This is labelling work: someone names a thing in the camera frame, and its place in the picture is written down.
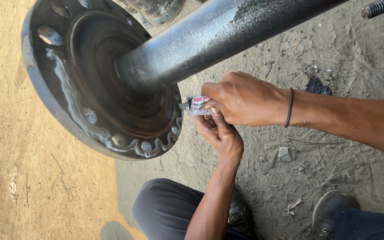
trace loctite tube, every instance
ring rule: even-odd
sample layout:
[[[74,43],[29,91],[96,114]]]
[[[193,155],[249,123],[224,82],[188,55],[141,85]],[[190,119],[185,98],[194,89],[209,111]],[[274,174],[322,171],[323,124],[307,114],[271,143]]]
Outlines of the loctite tube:
[[[185,103],[180,103],[179,108],[185,110],[191,116],[207,115],[210,110],[203,109],[204,103],[210,100],[209,96],[194,95],[186,98]]]

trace threaded bolt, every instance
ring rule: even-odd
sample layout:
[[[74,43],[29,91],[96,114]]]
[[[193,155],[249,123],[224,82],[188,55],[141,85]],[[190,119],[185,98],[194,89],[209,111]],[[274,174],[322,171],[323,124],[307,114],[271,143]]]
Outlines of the threaded bolt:
[[[377,0],[374,3],[370,3],[362,8],[362,17],[364,19],[370,19],[377,17],[378,15],[384,13],[384,0]]]

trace bolt hole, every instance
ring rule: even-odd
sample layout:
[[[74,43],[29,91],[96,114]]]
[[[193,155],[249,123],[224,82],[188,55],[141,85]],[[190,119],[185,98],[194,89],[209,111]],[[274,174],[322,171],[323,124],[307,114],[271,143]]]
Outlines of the bolt hole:
[[[125,15],[125,19],[127,20],[127,23],[130,24],[131,26],[135,26],[136,23],[134,22],[134,19],[131,15]]]
[[[179,129],[176,126],[172,125],[171,132],[173,132],[173,134],[176,135],[179,132]]]
[[[174,113],[174,119],[179,117],[182,117],[182,111],[180,109],[176,109],[176,112]]]
[[[127,139],[120,133],[115,133],[112,136],[112,140],[114,141],[114,144],[120,147],[125,147],[127,145]]]
[[[164,145],[168,145],[168,140],[166,138],[162,138],[161,139],[161,142],[164,144]]]
[[[145,33],[145,38],[146,38],[146,40],[149,40],[152,38],[152,36],[150,36],[149,33]]]
[[[91,3],[89,0],[78,0],[79,4],[81,4],[84,8],[91,9]]]
[[[143,141],[142,142],[142,149],[145,151],[151,151],[152,150],[152,145],[148,141]]]
[[[180,100],[180,94],[178,92],[174,92],[174,97],[177,99],[177,100]]]
[[[56,30],[52,29],[51,27],[39,26],[38,34],[40,38],[48,44],[56,46],[60,46],[63,44],[63,39],[61,38],[61,36],[56,32]]]
[[[58,4],[53,0],[50,2],[50,6],[53,8],[53,10],[56,13],[60,14],[62,17],[65,17],[65,18],[72,17],[72,13],[70,12],[69,8],[67,8],[67,6]]]
[[[89,109],[89,108],[83,108],[85,116],[87,117],[87,121],[91,124],[95,124],[97,122],[97,115],[96,113]]]
[[[107,9],[112,10],[112,7],[110,6],[110,4],[109,4],[108,2],[103,1],[103,4],[104,4],[104,6],[105,6]]]

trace black shoe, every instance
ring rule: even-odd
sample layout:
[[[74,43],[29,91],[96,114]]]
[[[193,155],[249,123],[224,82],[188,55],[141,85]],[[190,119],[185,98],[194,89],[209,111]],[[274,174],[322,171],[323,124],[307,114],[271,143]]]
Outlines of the black shoe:
[[[314,209],[312,240],[334,240],[334,216],[342,208],[361,209],[356,199],[345,192],[333,190],[324,194]]]
[[[248,239],[257,239],[256,233],[254,232],[251,210],[248,207],[242,191],[236,184],[233,186],[227,225]]]

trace forearm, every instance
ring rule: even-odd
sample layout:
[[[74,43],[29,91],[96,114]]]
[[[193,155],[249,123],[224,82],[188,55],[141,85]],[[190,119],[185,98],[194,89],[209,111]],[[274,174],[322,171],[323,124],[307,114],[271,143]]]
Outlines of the forearm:
[[[224,238],[239,160],[237,162],[217,166],[207,191],[189,223],[185,239]]]
[[[384,100],[326,96],[295,90],[289,125],[318,129],[384,152]]]

